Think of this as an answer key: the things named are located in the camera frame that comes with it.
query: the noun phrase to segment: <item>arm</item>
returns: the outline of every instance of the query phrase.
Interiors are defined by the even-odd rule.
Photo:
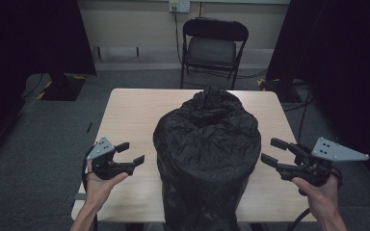
[[[88,171],[92,171],[92,162],[88,162]],[[70,231],[89,230],[95,214],[106,202],[113,187],[127,176],[124,172],[110,180],[101,180],[94,173],[87,174],[87,198]]]
[[[338,210],[338,180],[330,176],[322,187],[314,187],[302,178],[294,178],[293,183],[307,193],[311,214],[321,224],[324,231],[347,231]]]

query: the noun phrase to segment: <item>light wood table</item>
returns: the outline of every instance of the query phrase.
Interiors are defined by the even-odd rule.
[[[106,137],[113,145],[130,142],[130,149],[116,154],[116,162],[131,162],[145,155],[145,162],[134,175],[114,187],[98,212],[98,219],[112,222],[164,222],[162,182],[156,165],[157,154],[152,135],[159,119],[200,90],[113,90],[97,138]],[[246,111],[258,120],[262,152],[281,163],[292,164],[294,155],[270,145],[271,138],[295,142],[277,96],[265,91],[230,90]],[[76,218],[83,201],[77,200],[71,216]],[[292,221],[307,208],[306,197],[297,187],[280,179],[274,168],[260,160],[236,211],[241,222]],[[304,221],[314,221],[312,215]]]

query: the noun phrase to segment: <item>black plastic bag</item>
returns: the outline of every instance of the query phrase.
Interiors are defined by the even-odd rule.
[[[153,141],[166,230],[239,230],[235,212],[261,148],[240,100],[208,87],[164,115]]]

